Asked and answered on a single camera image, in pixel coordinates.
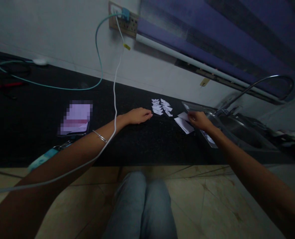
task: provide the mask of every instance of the faucet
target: faucet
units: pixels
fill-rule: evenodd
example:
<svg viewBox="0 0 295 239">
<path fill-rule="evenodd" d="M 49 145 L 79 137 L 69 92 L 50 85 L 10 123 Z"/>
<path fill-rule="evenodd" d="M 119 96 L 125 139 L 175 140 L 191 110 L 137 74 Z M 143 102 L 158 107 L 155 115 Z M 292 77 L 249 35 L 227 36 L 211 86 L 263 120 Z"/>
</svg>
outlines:
<svg viewBox="0 0 295 239">
<path fill-rule="evenodd" d="M 291 77 L 286 76 L 286 75 L 273 75 L 273 76 L 269 76 L 269 77 L 263 78 L 261 80 L 258 80 L 257 82 L 251 84 L 249 87 L 247 87 L 245 90 L 243 90 L 238 96 L 236 96 L 230 102 L 226 103 L 220 109 L 218 109 L 214 113 L 214 115 L 219 116 L 221 113 L 225 113 L 226 115 L 229 115 L 230 113 L 227 111 L 228 107 L 231 106 L 231 104 L 234 103 L 236 100 L 238 100 L 243 94 L 245 94 L 246 92 L 248 92 L 251 88 L 253 88 L 255 85 L 261 83 L 262 81 L 267 80 L 267 79 L 271 79 L 271 78 L 276 78 L 276 77 L 280 77 L 280 78 L 283 78 L 283 79 L 286 79 L 286 80 L 290 81 L 288 93 L 285 94 L 284 96 L 278 98 L 279 100 L 286 99 L 290 95 L 290 93 L 293 91 L 293 89 L 295 87 L 294 80 Z"/>
</svg>

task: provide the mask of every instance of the pixelated screen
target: pixelated screen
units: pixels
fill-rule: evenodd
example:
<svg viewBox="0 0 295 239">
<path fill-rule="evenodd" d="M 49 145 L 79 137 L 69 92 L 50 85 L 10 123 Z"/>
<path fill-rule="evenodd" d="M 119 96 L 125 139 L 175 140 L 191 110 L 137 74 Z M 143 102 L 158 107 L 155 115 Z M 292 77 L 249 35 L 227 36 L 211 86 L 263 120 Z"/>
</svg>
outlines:
<svg viewBox="0 0 295 239">
<path fill-rule="evenodd" d="M 59 135 L 86 132 L 92 116 L 92 101 L 70 101 L 66 115 L 61 120 Z"/>
</svg>

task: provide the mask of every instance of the bracelet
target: bracelet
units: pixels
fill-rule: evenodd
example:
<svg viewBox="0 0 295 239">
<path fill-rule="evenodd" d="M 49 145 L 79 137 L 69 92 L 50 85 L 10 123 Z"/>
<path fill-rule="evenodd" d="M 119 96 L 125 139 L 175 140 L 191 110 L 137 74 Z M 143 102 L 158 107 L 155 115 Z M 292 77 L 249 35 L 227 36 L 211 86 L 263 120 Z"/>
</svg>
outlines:
<svg viewBox="0 0 295 239">
<path fill-rule="evenodd" d="M 107 142 L 107 140 L 106 140 L 105 138 L 103 138 L 102 135 L 98 134 L 98 133 L 97 133 L 96 131 L 94 131 L 94 130 L 93 130 L 93 132 L 95 132 L 95 133 L 99 136 L 99 138 L 102 139 L 105 143 Z"/>
</svg>

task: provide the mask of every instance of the jeans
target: jeans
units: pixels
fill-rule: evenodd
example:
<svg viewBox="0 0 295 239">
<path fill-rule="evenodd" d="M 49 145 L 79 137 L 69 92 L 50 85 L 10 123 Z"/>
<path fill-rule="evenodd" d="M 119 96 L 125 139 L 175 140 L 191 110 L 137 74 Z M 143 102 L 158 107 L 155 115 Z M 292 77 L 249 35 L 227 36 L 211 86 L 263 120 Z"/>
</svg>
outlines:
<svg viewBox="0 0 295 239">
<path fill-rule="evenodd" d="M 147 185 L 141 172 L 129 173 L 115 199 L 104 239 L 177 239 L 171 198 L 162 180 Z"/>
</svg>

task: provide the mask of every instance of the smartphone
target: smartphone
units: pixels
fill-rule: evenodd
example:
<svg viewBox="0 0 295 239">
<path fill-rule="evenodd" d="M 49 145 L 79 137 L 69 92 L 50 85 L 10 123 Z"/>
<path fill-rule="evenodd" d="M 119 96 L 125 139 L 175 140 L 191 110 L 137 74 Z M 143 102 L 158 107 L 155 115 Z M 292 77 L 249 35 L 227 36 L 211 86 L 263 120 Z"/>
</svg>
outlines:
<svg viewBox="0 0 295 239">
<path fill-rule="evenodd" d="M 58 136 L 86 135 L 92 117 L 92 101 L 70 101 L 58 127 Z"/>
</svg>

